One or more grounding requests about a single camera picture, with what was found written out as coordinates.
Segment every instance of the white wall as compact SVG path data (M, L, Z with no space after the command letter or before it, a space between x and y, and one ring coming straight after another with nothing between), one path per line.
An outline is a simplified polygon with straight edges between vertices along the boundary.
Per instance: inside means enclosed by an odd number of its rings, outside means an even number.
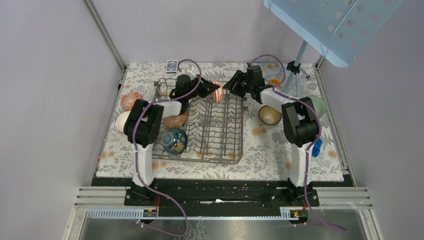
M406 0L351 66L322 73L385 240L422 239L424 1Z
M262 54L295 60L302 39L264 0L93 0L129 62L245 63ZM306 48L302 62L320 54Z
M81 0L0 2L0 239L62 237L119 74Z

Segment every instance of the metal dish rack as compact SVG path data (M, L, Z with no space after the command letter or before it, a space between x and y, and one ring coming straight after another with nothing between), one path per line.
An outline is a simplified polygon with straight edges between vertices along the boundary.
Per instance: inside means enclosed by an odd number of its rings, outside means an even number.
M175 78L161 78L154 82L154 99L165 99L175 88ZM212 96L196 97L190 102L188 117L182 130L188 136L183 153L175 155L164 151L161 139L167 129L161 125L154 144L152 157L207 163L237 164L243 155L244 99L223 90L224 97L214 102Z

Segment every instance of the floral pattern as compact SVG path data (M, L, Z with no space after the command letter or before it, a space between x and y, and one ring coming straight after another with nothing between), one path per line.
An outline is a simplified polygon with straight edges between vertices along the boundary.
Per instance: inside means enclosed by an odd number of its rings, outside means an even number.
M207 80L229 80L236 70L245 71L245 63L200 63L202 76ZM276 71L280 66L275 63L260 63L263 75ZM177 73L165 73L165 63L131 63L126 79L122 84L119 100L129 92L139 92L145 100L154 97L154 81L160 78L176 78ZM302 97L321 96L311 64L302 67L311 74L309 79L300 80ZM296 95L295 81L290 85L290 95ZM229 180L287 180L291 170L291 145L283 131L283 122L266 125L259 120L261 107L256 101L247 98L244 104L243 156L238 164L206 163L153 159L152 168L155 178L171 179L229 179ZM103 153L99 156L97 177L130 178L135 172L133 146L127 137L115 127L116 118L124 110L118 104ZM313 181L342 181L343 174L328 115L321 118L323 141L321 153L310 162Z

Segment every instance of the light blue board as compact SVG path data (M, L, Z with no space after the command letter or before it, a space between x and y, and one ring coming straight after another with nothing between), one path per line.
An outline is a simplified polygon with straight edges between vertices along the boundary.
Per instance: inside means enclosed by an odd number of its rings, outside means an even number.
M264 0L263 4L323 56L329 47L327 60L343 68L355 59L402 2L403 0Z

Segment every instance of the blue bowl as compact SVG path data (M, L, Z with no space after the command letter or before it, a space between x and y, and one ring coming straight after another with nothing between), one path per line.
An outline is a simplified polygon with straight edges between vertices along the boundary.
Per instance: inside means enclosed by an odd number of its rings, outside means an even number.
M187 147L187 134L181 129L172 129L162 137L162 146L165 151L171 154L180 154Z

